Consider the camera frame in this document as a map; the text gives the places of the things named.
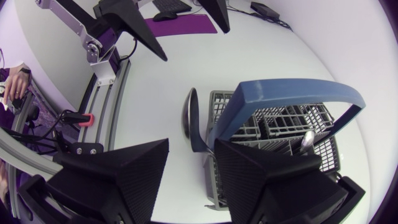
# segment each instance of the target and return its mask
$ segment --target white table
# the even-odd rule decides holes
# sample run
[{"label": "white table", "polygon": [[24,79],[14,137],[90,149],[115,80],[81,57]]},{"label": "white table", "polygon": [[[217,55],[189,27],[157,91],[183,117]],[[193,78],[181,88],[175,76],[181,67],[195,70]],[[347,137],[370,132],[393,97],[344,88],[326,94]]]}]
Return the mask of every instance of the white table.
[{"label": "white table", "polygon": [[[249,1],[230,1],[249,11]],[[199,7],[193,6],[192,12]],[[145,18],[158,10],[152,3],[140,9]],[[218,34],[175,35],[158,41],[169,61],[163,62],[139,44],[120,108],[115,149],[169,138],[164,169],[152,220],[166,223],[216,223],[231,220],[229,212],[206,208],[204,172],[200,154],[185,140],[182,107],[191,87],[198,91],[200,129],[205,137],[210,91],[234,90],[239,82],[266,78],[333,80],[317,56],[291,31],[238,12],[229,11],[231,31]],[[121,54],[132,49],[132,38],[122,35]],[[348,105],[327,104],[336,118]],[[369,210],[369,167],[356,121],[336,135],[341,174],[351,177],[366,194],[345,221],[366,223]]]}]

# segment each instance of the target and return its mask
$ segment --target spoon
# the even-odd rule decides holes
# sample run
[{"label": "spoon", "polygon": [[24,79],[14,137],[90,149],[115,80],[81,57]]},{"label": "spoon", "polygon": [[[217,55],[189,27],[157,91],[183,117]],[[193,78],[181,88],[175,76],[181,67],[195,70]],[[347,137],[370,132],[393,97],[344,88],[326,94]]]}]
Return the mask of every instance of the spoon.
[{"label": "spoon", "polygon": [[195,88],[189,92],[182,111],[182,127],[185,137],[190,141],[193,152],[213,154],[200,136],[199,102]]},{"label": "spoon", "polygon": [[307,152],[313,148],[313,140],[315,139],[315,132],[314,131],[307,131],[304,134],[303,140],[301,142],[301,152]]}]

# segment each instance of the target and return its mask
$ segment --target wire rack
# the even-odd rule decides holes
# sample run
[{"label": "wire rack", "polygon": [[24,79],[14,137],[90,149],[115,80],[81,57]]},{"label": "wire rack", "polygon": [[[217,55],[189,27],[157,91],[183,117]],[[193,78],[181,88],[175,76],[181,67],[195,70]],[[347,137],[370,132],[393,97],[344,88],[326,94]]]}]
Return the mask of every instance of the wire rack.
[{"label": "wire rack", "polygon": [[[208,133],[217,123],[233,91],[212,91]],[[333,127],[334,118],[323,103],[262,108],[238,129],[231,142],[282,154],[298,155],[304,134],[315,132],[315,142],[326,136],[328,128]],[[322,157],[320,170],[326,174],[339,171],[340,162],[334,137],[314,147],[315,154]],[[216,162],[211,159],[205,164],[208,197],[215,203],[215,209],[226,205],[223,187]]]}]

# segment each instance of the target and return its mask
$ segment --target keyboard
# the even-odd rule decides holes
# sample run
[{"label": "keyboard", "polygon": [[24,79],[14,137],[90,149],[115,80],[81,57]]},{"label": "keyboard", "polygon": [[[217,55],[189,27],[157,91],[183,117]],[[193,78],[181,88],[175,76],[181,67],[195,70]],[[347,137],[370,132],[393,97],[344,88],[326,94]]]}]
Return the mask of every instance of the keyboard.
[{"label": "keyboard", "polygon": [[154,5],[160,12],[188,12],[192,7],[180,0],[153,0]]}]

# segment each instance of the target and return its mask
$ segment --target purple mouse pad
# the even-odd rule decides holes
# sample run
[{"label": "purple mouse pad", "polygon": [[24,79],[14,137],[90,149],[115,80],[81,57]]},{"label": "purple mouse pad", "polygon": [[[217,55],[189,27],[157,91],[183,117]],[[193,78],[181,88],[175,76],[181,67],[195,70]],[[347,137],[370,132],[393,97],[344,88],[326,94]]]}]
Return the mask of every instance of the purple mouse pad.
[{"label": "purple mouse pad", "polygon": [[180,34],[216,34],[217,30],[206,14],[181,15],[174,20],[154,22],[146,19],[155,37]]}]

